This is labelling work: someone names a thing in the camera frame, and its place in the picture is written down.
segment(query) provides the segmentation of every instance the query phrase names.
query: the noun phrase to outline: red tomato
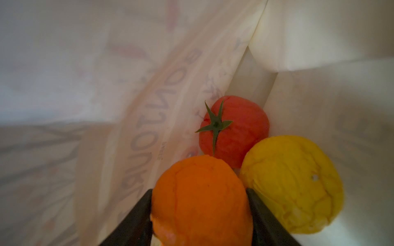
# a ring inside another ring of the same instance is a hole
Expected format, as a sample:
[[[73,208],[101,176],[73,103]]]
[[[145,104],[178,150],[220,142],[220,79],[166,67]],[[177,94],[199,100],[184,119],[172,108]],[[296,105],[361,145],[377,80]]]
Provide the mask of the red tomato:
[[[268,137],[268,117],[257,104],[238,96],[219,98],[211,108],[215,115],[218,115],[222,101],[221,121],[232,120],[233,122],[219,132],[214,157],[224,160],[232,168],[241,168],[246,153],[256,143]],[[206,113],[201,127],[210,124],[211,119]],[[199,145],[204,154],[212,156],[213,137],[213,131],[199,133]]]

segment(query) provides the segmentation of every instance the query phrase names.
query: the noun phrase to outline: green calyx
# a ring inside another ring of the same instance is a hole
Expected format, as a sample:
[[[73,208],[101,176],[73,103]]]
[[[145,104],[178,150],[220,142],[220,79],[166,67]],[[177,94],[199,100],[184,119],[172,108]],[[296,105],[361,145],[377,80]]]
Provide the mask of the green calyx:
[[[226,129],[233,122],[232,120],[221,121],[221,115],[222,115],[222,111],[223,111],[223,101],[220,104],[219,112],[217,115],[215,115],[209,109],[208,105],[205,103],[206,109],[209,114],[209,118],[211,119],[211,124],[201,127],[200,129],[198,129],[198,131],[196,131],[196,132],[201,132],[201,131],[213,131],[214,132],[214,137],[212,139],[212,146],[213,146],[212,155],[213,156],[215,155],[215,145],[216,145],[217,136],[219,135],[219,132]]]

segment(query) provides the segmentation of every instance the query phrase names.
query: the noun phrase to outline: orange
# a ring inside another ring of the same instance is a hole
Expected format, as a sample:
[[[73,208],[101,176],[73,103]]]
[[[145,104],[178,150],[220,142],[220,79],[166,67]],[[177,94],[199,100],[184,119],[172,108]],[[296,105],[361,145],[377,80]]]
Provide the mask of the orange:
[[[250,246],[245,188],[224,161],[203,155],[175,163],[157,181],[151,220],[165,246]]]

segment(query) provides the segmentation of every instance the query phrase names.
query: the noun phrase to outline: small hole in fruit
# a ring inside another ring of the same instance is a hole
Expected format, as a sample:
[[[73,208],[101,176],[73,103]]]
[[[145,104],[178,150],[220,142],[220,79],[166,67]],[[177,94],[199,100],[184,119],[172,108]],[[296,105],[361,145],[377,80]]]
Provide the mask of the small hole in fruit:
[[[319,176],[317,174],[313,174],[312,175],[312,180],[313,181],[318,181],[319,180]]]

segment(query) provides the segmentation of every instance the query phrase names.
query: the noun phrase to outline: yellow fruit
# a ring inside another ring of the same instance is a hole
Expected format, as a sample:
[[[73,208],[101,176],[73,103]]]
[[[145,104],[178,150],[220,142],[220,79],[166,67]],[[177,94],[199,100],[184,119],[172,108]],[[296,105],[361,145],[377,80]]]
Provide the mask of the yellow fruit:
[[[344,193],[330,159],[312,141],[277,136],[253,146],[240,178],[290,233],[315,233],[341,211]]]

